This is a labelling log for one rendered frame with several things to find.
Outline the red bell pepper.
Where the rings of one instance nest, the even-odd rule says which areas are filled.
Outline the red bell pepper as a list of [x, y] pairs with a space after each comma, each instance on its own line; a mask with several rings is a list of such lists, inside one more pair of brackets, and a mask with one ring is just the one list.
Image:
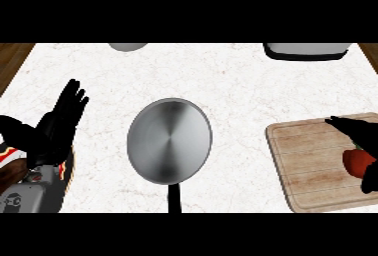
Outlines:
[[358, 179], [378, 177], [376, 159], [358, 145], [342, 152], [342, 165], [352, 177]]

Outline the wooden cutting board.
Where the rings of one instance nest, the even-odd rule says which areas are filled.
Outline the wooden cutting board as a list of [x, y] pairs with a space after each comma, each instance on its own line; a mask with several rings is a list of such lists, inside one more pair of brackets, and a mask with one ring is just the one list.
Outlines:
[[361, 192], [361, 180], [346, 173], [342, 165], [342, 153], [355, 146], [323, 118], [270, 124], [265, 138], [293, 212], [378, 205], [378, 192]]

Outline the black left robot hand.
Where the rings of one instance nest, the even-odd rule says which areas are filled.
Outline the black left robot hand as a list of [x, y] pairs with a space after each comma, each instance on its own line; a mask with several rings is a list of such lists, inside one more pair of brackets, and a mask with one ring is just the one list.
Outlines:
[[42, 115], [36, 127], [0, 115], [0, 135], [7, 146], [26, 153], [26, 166], [57, 166], [67, 157], [75, 128], [82, 116], [88, 97], [79, 82], [70, 79], [58, 96], [54, 108]]

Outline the grey round object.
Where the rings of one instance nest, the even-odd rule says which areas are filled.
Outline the grey round object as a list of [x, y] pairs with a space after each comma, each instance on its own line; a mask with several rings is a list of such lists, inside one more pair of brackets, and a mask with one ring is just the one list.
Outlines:
[[144, 43], [110, 43], [110, 48], [120, 52], [131, 52], [146, 46]]

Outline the brown food item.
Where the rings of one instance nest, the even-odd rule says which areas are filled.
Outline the brown food item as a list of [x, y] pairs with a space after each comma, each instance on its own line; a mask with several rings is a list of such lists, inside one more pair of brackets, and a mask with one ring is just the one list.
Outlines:
[[7, 188], [23, 179], [26, 173], [27, 167], [24, 158], [19, 158], [10, 161], [0, 168], [0, 195], [7, 190]]

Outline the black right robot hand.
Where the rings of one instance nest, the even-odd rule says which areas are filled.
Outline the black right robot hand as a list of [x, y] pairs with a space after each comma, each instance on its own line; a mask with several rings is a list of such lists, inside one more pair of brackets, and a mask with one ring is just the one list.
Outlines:
[[348, 136], [371, 157], [371, 162], [363, 169], [360, 189], [364, 194], [378, 192], [378, 123], [336, 116], [332, 116], [324, 122]]

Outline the white appliance with black base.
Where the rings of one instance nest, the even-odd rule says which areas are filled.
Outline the white appliance with black base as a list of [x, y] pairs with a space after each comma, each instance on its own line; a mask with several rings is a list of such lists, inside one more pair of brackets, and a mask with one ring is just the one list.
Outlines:
[[329, 61], [343, 57], [349, 43], [264, 43], [262, 47], [274, 60]]

